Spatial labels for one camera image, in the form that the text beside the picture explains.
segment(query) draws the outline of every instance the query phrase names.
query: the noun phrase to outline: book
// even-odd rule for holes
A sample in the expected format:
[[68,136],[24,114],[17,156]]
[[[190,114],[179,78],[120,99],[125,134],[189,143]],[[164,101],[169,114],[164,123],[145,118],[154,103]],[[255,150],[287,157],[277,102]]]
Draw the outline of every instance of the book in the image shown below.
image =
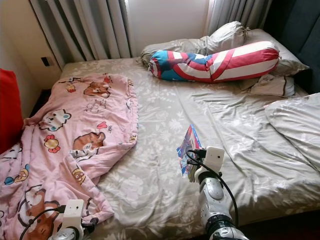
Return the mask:
[[[184,136],[184,140],[181,146],[179,146],[176,149],[178,153],[182,176],[188,177],[189,182],[191,183],[195,182],[195,172],[198,169],[198,166],[187,163],[189,159],[189,157],[187,156],[187,151],[200,149],[200,148],[201,148],[201,144],[200,144],[195,126],[191,124],[188,130],[186,131],[186,134]],[[192,156],[193,158],[195,157],[195,154],[193,152],[189,152],[189,155]]]

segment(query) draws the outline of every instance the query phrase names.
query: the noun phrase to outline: headboard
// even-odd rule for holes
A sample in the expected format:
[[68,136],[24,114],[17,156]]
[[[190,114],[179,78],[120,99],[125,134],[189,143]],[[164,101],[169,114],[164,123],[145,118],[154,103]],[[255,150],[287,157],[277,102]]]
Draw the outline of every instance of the headboard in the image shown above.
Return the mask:
[[320,1],[273,0],[264,30],[311,69],[296,82],[309,94],[320,92]]

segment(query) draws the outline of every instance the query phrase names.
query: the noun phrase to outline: white wall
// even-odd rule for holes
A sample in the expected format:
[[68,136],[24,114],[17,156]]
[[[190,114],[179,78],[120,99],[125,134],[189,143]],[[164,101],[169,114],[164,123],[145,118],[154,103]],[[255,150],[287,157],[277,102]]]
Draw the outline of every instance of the white wall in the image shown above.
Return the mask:
[[0,27],[0,68],[15,73],[20,91],[22,116],[29,117],[40,96],[41,89],[2,27]]
[[[1,0],[0,22],[41,89],[50,89],[61,70],[49,48],[29,0]],[[44,66],[50,57],[53,66]]]
[[201,38],[209,0],[127,0],[135,55],[149,45]]

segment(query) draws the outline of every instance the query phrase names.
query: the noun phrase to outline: gray curtain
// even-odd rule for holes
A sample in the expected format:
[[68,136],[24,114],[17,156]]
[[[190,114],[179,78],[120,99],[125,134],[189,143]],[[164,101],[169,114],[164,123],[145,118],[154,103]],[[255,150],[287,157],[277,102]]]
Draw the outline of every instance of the gray curtain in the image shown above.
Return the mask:
[[210,35],[232,21],[251,29],[262,28],[271,3],[272,0],[209,0],[203,35]]
[[131,57],[121,0],[30,2],[61,69],[70,62]]

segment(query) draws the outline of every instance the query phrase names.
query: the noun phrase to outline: pillowcase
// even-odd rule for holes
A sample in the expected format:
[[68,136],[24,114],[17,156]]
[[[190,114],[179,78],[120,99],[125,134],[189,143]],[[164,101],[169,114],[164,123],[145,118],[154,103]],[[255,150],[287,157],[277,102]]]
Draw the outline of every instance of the pillowcase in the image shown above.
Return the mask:
[[291,76],[266,74],[251,87],[250,93],[290,97],[295,95],[295,80]]
[[23,124],[16,75],[0,68],[0,154],[19,141]]
[[270,34],[262,29],[249,30],[245,37],[244,44],[251,44],[259,41],[270,41],[280,50],[281,60],[274,71],[271,72],[275,76],[293,76],[296,73],[309,69],[295,55],[285,48],[280,42],[274,39]]
[[279,51],[269,41],[260,41],[208,56],[176,51],[157,51],[149,70],[164,80],[220,83],[259,77],[272,71]]
[[204,36],[200,39],[178,39],[148,45],[142,50],[140,58],[143,65],[147,67],[151,56],[160,50],[201,55],[214,54],[242,46],[245,36],[245,28],[240,22],[233,21],[221,26],[211,36]]
[[264,112],[270,124],[320,171],[320,93],[275,101]]

